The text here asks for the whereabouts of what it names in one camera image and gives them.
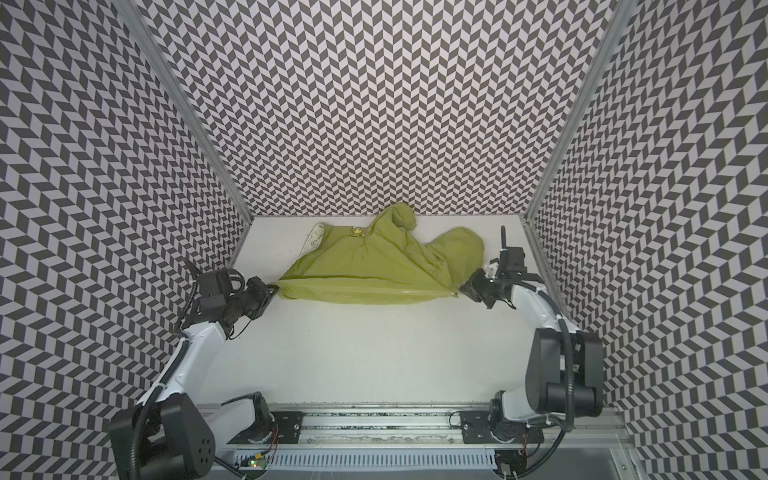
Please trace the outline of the green jacket with printed lining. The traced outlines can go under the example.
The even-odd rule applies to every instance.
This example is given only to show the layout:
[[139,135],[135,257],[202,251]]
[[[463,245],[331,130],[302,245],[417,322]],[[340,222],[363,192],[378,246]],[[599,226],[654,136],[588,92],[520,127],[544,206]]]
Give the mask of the green jacket with printed lining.
[[414,210],[395,203],[366,226],[320,222],[277,281],[286,300],[406,305],[453,297],[483,266],[483,239],[465,227],[417,240]]

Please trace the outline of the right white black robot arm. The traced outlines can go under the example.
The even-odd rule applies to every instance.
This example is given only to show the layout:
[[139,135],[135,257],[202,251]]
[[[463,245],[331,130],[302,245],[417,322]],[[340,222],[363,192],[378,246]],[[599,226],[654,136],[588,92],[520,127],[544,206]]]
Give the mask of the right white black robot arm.
[[491,400],[488,421],[496,436],[513,425],[556,425],[569,432],[576,419],[601,414],[601,339],[559,308],[543,279],[526,267],[522,248],[503,246],[499,257],[475,271],[460,292],[488,309],[504,304],[532,328],[523,385],[499,391]]

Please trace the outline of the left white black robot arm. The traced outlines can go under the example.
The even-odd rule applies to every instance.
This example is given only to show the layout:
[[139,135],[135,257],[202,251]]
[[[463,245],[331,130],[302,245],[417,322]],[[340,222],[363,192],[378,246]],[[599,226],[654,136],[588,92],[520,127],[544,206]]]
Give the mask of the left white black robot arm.
[[215,465],[236,473],[222,454],[241,434],[265,443],[269,454],[277,449],[279,428],[260,392],[227,400],[210,417],[197,402],[218,352],[240,336],[237,322],[261,317],[279,288],[232,268],[189,270],[191,291],[175,326],[179,342],[170,360],[141,398],[106,427],[121,479],[199,479]]

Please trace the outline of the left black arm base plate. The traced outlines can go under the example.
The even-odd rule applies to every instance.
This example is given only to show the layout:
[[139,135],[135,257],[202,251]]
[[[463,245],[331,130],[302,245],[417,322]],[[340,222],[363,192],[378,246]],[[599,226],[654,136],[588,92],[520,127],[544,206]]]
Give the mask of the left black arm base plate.
[[276,411],[270,415],[268,426],[257,425],[241,432],[232,443],[269,446],[274,438],[282,444],[298,444],[302,432],[304,413],[301,411]]

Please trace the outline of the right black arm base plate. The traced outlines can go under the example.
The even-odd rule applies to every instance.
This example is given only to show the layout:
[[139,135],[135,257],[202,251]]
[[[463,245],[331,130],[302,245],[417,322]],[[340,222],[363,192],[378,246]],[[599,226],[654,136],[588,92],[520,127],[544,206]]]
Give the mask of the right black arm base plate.
[[541,444],[544,434],[540,427],[525,422],[499,420],[492,422],[487,411],[463,410],[458,412],[459,429],[464,444],[520,444],[525,441]]

